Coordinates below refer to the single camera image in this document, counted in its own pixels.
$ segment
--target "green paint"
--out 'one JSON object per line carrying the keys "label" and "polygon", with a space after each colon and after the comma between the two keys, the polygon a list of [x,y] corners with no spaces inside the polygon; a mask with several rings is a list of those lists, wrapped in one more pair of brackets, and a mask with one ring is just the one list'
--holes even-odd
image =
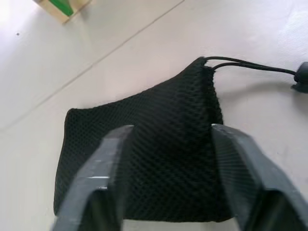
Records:
{"label": "green paint", "polygon": [[49,0],[49,1],[68,17],[74,13],[68,0]]}

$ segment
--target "wooden object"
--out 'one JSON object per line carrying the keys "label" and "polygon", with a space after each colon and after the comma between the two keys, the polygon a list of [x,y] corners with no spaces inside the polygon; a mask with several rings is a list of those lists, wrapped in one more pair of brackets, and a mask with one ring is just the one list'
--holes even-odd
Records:
{"label": "wooden object", "polygon": [[70,6],[74,13],[69,17],[66,16],[60,9],[53,5],[49,0],[34,0],[38,5],[40,5],[49,14],[57,18],[61,23],[67,22],[71,17],[73,17],[78,11],[80,11],[84,6],[86,6],[91,0],[70,0]]}

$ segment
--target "black plastic clip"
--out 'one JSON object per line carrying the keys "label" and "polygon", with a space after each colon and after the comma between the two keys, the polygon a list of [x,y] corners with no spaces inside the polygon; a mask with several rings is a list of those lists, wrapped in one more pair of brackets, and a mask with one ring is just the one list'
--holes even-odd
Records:
{"label": "black plastic clip", "polygon": [[300,93],[308,93],[308,62],[303,62],[294,76],[296,84],[292,88]]}

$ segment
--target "white surface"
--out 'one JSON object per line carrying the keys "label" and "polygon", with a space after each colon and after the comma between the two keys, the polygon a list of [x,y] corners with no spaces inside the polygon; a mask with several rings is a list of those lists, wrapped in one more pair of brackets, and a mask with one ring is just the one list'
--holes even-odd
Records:
{"label": "white surface", "polygon": [[[70,108],[130,96],[173,77],[201,55],[293,70],[308,61],[305,0],[178,3],[94,1],[65,26],[33,5],[26,23],[1,24],[1,230],[41,231],[52,224],[54,178]],[[22,14],[12,15],[15,25],[23,21],[16,19]],[[215,74],[225,124],[251,134],[308,198],[308,95],[290,90],[292,84],[287,74],[238,67]],[[125,230],[236,228],[233,221],[128,221]]]}

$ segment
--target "black drawstring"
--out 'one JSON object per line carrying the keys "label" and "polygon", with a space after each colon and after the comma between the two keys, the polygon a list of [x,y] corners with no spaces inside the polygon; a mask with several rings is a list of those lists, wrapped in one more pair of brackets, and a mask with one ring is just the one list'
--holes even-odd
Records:
{"label": "black drawstring", "polygon": [[226,60],[226,61],[232,61],[232,63],[223,63],[223,64],[218,64],[214,66],[212,69],[217,70],[220,67],[223,66],[241,66],[241,67],[246,67],[246,68],[251,68],[251,69],[256,69],[256,70],[263,70],[263,71],[275,71],[275,72],[282,72],[282,73],[288,73],[290,75],[295,75],[295,71],[287,70],[287,69],[282,69],[282,68],[276,68],[276,67],[271,67],[271,66],[265,66],[265,65],[260,65],[260,64],[255,64],[251,62],[247,62],[244,60],[240,59],[233,59],[233,58],[228,58],[228,57],[219,57],[219,56],[212,56],[206,58],[206,60]]}

